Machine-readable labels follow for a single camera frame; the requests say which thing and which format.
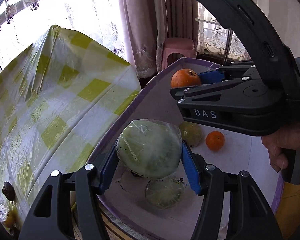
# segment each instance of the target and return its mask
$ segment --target yellow checkered tablecloth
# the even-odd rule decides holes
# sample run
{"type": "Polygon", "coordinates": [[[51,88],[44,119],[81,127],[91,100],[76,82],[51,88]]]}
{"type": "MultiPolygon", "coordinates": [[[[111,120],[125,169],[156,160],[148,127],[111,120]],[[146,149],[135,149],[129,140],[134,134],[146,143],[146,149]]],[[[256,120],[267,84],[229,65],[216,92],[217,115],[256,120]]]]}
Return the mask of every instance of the yellow checkered tablecloth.
{"type": "Polygon", "coordinates": [[[77,31],[52,26],[0,74],[0,204],[22,224],[52,170],[77,171],[141,90],[135,69],[77,31]],[[9,202],[4,181],[16,192],[9,202]]]}

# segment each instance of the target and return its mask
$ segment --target metal rod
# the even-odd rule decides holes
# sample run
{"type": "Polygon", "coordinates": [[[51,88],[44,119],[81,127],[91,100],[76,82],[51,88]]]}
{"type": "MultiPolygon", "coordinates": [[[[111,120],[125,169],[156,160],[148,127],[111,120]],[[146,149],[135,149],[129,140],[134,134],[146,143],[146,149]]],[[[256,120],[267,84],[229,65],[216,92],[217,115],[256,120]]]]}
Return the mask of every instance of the metal rod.
{"type": "Polygon", "coordinates": [[[226,65],[226,62],[227,62],[227,59],[228,59],[228,56],[229,56],[229,51],[230,51],[230,47],[231,47],[231,40],[232,40],[232,34],[233,34],[233,31],[232,29],[228,29],[228,37],[227,37],[227,42],[226,42],[226,47],[225,47],[225,57],[223,59],[223,65],[225,66],[226,65]]]}

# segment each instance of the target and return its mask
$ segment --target sheer curtain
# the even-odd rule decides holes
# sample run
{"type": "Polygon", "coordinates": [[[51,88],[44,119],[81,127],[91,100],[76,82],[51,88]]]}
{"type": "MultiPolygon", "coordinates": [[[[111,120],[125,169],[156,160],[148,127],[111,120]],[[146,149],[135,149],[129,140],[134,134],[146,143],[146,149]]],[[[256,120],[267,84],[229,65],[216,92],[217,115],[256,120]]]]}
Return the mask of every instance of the sheer curtain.
{"type": "MultiPolygon", "coordinates": [[[[227,32],[218,24],[215,17],[199,3],[199,38],[198,52],[223,55],[226,47],[227,32]]],[[[232,35],[229,51],[230,59],[244,60],[250,56],[235,33],[232,35]]]]}
{"type": "Polygon", "coordinates": [[[80,31],[125,58],[118,0],[5,0],[0,6],[1,68],[53,24],[80,31]]]}

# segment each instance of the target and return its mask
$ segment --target small orange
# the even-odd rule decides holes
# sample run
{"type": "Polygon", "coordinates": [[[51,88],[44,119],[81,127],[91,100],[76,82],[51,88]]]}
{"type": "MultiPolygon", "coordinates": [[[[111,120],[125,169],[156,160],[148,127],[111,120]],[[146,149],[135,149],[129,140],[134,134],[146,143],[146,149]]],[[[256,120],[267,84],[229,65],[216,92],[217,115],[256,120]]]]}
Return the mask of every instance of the small orange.
{"type": "Polygon", "coordinates": [[[200,77],[191,69],[180,69],[171,79],[172,88],[201,85],[200,77]]]}
{"type": "Polygon", "coordinates": [[[221,132],[213,131],[207,135],[206,144],[210,150],[216,152],[225,144],[225,137],[221,132]]]}

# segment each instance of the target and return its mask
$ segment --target human hand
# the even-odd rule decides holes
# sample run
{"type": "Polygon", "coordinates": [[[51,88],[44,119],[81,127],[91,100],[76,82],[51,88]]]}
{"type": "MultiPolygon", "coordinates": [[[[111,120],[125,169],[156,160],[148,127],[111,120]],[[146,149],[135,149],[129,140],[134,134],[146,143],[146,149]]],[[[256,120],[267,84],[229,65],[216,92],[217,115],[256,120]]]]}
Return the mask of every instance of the human hand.
{"type": "Polygon", "coordinates": [[[284,126],[261,139],[268,149],[271,167],[276,172],[284,170],[288,167],[288,159],[282,153],[282,148],[300,150],[300,123],[284,126]]]}

